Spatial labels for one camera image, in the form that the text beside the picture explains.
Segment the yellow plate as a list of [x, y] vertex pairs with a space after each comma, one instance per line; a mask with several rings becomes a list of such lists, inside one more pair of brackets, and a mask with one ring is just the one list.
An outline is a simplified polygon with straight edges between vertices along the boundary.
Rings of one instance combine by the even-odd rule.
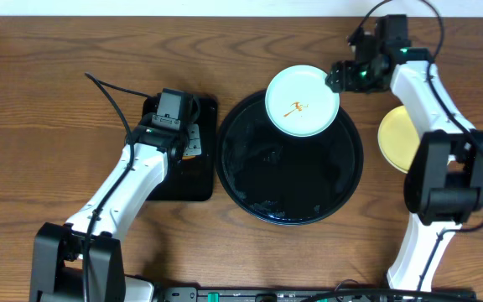
[[406, 174], [420, 144], [405, 106], [392, 109], [381, 121], [377, 142], [385, 160]]

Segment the light blue plate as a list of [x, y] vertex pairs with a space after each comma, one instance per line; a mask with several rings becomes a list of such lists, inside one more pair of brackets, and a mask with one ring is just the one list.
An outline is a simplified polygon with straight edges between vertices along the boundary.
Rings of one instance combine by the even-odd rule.
[[336, 119], [340, 97], [325, 83], [327, 74], [312, 65], [294, 65], [277, 73], [264, 104], [272, 124], [294, 137], [322, 133]]

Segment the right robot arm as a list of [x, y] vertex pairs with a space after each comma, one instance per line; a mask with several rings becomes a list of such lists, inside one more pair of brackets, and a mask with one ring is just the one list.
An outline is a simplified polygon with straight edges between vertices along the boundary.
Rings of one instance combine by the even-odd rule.
[[338, 61], [325, 83], [337, 93], [390, 91], [413, 123], [420, 144], [403, 186], [408, 228], [387, 284], [429, 292], [449, 242], [469, 231], [464, 224], [483, 207], [483, 131], [454, 105], [427, 49]]

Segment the black rectangular tray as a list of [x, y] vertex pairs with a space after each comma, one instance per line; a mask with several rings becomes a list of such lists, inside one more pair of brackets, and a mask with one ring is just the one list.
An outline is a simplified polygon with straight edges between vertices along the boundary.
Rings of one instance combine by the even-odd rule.
[[169, 166], [165, 180], [148, 196], [148, 201], [206, 201], [214, 188], [216, 126], [218, 104], [213, 96], [199, 96], [198, 115], [193, 123], [200, 128], [202, 155]]

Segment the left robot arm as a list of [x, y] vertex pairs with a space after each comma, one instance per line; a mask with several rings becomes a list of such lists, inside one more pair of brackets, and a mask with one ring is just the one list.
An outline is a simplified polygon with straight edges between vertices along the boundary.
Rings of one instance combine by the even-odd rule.
[[104, 183], [63, 225], [46, 222], [34, 238], [32, 301], [151, 301], [150, 281], [125, 274], [122, 242], [169, 166], [199, 155], [200, 128], [139, 124]]

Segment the round black serving tray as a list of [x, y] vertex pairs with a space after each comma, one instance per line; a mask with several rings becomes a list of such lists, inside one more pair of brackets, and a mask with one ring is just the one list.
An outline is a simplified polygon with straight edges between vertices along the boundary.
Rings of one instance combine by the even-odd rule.
[[304, 225], [337, 212], [363, 171], [360, 134], [344, 109], [322, 133], [297, 138], [269, 120], [264, 91], [226, 116], [216, 140], [216, 171], [226, 193], [249, 214]]

